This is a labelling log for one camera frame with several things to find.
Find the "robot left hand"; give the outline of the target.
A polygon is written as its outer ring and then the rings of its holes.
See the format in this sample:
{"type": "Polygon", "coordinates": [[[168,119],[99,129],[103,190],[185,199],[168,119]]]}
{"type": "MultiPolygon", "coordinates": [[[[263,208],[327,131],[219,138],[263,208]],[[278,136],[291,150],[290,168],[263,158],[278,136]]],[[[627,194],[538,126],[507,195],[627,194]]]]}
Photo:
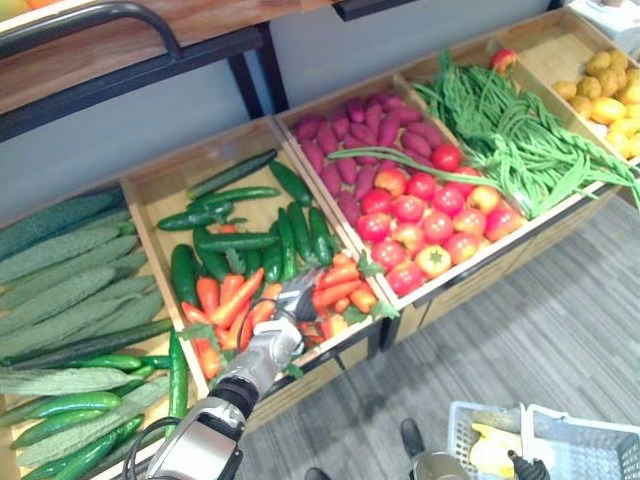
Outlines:
{"type": "Polygon", "coordinates": [[[319,267],[309,268],[286,281],[275,301],[275,319],[286,319],[291,323],[315,322],[318,312],[312,303],[312,295],[322,273],[319,267]]]}

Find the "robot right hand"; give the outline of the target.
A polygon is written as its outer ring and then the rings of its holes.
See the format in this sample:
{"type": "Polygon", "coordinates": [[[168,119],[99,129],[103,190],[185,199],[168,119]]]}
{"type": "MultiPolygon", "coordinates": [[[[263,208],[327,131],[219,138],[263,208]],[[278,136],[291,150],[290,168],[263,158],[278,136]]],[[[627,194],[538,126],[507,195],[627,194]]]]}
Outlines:
{"type": "Polygon", "coordinates": [[[527,461],[516,451],[509,450],[508,458],[513,463],[514,473],[518,480],[549,480],[549,471],[541,459],[527,461]]]}

